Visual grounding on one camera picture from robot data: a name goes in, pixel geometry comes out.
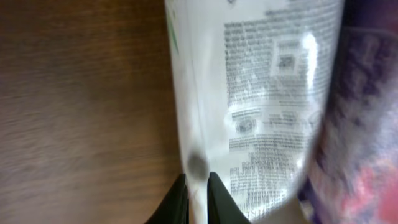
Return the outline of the white cream tube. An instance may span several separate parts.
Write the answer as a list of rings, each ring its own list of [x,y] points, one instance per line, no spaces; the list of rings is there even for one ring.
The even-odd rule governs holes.
[[[178,135],[196,223],[216,172],[250,221],[295,197],[329,93],[340,0],[166,0]]]

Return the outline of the red purple tissue pack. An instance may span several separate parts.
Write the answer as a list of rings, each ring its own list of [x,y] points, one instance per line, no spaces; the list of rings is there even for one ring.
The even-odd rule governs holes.
[[[345,4],[302,197],[314,223],[397,222],[397,0]]]

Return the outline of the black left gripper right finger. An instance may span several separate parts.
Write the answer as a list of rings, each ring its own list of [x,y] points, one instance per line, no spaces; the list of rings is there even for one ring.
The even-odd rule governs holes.
[[[207,182],[208,224],[250,224],[219,175],[210,172]]]

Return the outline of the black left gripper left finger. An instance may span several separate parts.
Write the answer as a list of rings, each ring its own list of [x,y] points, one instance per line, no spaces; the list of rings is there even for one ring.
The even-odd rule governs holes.
[[[188,224],[189,199],[186,175],[180,174],[146,224]]]

